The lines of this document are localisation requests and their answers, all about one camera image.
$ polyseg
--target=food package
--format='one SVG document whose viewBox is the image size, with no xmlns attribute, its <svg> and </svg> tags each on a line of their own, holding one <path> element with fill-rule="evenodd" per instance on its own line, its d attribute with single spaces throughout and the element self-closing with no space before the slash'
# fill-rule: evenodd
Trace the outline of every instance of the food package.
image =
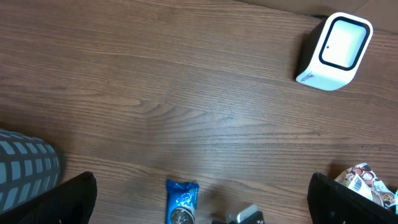
<svg viewBox="0 0 398 224">
<path fill-rule="evenodd" d="M 398 202 L 397 196 L 387 189 L 367 163 L 346 169 L 335 181 L 386 209 L 395 210 Z"/>
<path fill-rule="evenodd" d="M 168 180 L 166 224 L 194 224 L 199 185 Z"/>
<path fill-rule="evenodd" d="M 398 203 L 397 203 L 397 205 L 396 205 L 396 214 L 398 215 Z"/>
</svg>

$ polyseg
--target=wooden floor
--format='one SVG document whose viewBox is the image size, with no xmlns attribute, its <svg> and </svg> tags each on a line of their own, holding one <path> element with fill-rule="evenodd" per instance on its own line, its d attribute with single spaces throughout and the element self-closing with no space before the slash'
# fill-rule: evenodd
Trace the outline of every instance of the wooden floor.
<svg viewBox="0 0 398 224">
<path fill-rule="evenodd" d="M 314 172 L 368 162 L 398 187 L 398 35 L 353 82 L 294 81 L 320 20 L 230 0 L 0 1 L 0 126 L 98 181 L 91 223 L 163 223 L 165 180 L 200 184 L 197 223 L 233 201 L 311 223 Z"/>
</svg>

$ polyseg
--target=gray checkered bag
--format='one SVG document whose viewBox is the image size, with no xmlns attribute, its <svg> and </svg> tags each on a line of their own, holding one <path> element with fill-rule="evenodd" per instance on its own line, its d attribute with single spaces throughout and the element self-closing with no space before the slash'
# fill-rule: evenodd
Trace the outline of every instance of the gray checkered bag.
<svg viewBox="0 0 398 224">
<path fill-rule="evenodd" d="M 54 188 L 60 158 L 45 141 L 0 129 L 0 214 Z"/>
</svg>

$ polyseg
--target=candy wrapper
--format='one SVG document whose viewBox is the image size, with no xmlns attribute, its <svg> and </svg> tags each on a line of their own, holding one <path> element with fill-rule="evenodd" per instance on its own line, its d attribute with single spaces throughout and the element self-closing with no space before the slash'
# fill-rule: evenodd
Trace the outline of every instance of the candy wrapper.
<svg viewBox="0 0 398 224">
<path fill-rule="evenodd" d="M 166 189 L 166 224 L 193 224 L 195 222 L 199 185 L 168 180 Z"/>
<path fill-rule="evenodd" d="M 396 214 L 398 215 L 398 203 L 397 203 L 397 205 L 396 205 Z"/>
<path fill-rule="evenodd" d="M 346 169 L 335 181 L 386 209 L 395 210 L 398 198 L 387 189 L 383 181 L 377 179 L 367 163 Z"/>
</svg>

